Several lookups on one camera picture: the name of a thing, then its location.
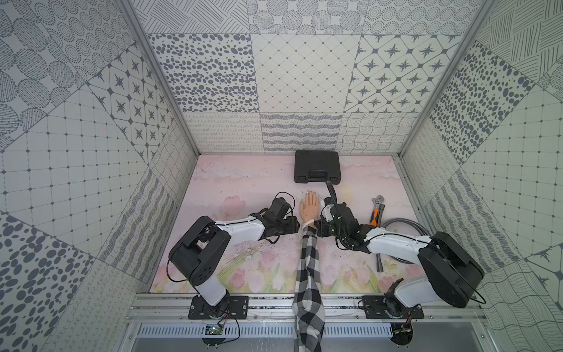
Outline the mannequin hand with glitter nails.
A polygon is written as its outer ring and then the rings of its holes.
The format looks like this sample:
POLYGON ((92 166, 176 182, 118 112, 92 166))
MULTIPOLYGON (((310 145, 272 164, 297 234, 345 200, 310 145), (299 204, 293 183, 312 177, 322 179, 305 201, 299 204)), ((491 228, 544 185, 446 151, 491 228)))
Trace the mannequin hand with glitter nails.
POLYGON ((313 191, 308 191, 300 205, 300 216, 303 223, 318 219, 320 215, 319 197, 313 191))

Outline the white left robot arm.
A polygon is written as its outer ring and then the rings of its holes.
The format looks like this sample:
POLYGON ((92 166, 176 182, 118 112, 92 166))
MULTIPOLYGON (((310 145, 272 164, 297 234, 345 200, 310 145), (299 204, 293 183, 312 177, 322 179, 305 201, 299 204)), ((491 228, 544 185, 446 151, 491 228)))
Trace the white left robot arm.
POLYGON ((172 264, 199 293, 215 315, 227 311, 228 291, 215 275, 227 247, 249 241, 297 233, 296 216, 273 215, 268 211, 231 222, 202 216, 169 252, 172 264))

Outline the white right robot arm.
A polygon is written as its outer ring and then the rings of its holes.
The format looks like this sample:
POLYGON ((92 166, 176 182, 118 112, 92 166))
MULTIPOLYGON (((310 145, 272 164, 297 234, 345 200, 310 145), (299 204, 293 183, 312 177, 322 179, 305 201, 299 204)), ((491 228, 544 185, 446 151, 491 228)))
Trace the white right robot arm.
POLYGON ((485 276, 475 259, 447 233, 412 236, 356 221, 347 227, 342 217, 322 218, 315 226, 322 237, 335 237, 345 249, 400 258, 423 269, 422 277, 399 278, 385 292, 383 305, 391 317, 400 318, 404 310, 437 301, 465 308, 485 276))

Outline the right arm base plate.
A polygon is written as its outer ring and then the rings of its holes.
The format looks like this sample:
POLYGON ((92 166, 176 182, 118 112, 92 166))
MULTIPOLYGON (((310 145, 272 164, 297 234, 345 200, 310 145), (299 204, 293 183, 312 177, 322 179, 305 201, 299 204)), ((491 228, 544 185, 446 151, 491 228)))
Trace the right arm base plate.
POLYGON ((366 319, 423 319, 425 314, 418 305, 407 308, 395 298, 385 296, 362 296, 358 308, 363 310, 366 319))

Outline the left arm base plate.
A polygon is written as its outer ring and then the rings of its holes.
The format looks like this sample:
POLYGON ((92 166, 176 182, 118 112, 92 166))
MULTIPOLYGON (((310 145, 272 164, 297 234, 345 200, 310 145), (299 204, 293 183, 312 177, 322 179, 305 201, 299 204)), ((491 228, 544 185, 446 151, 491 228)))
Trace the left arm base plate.
POLYGON ((193 297, 189 320, 212 320, 224 317, 246 319, 249 309, 248 296, 227 294, 217 305, 212 306, 202 296, 193 297))

